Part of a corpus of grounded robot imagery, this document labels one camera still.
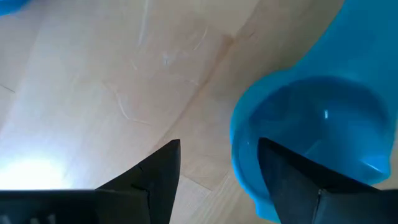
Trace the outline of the light blue measuring cup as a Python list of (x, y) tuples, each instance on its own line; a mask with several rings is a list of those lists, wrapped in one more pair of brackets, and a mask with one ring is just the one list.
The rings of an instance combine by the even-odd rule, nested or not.
[(277, 222), (257, 158), (261, 137), (372, 185), (390, 177), (397, 121), (398, 0), (345, 0), (303, 58), (240, 97), (234, 173), (257, 215)]

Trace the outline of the small blue measuring cup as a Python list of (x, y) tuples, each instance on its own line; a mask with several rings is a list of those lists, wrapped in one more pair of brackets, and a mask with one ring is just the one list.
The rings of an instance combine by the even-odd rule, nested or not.
[(20, 10), (29, 0), (0, 0), (0, 16)]

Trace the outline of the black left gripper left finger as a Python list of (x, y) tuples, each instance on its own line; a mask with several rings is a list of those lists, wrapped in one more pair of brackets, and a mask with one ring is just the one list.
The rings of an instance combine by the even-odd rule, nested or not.
[(174, 139), (97, 189), (0, 190), (0, 224), (169, 224), (180, 165)]

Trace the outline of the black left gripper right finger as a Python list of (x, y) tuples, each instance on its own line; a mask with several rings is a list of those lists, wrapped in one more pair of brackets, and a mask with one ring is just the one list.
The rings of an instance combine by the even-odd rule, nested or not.
[(398, 189), (358, 182), (268, 138), (257, 156), (281, 224), (398, 224)]

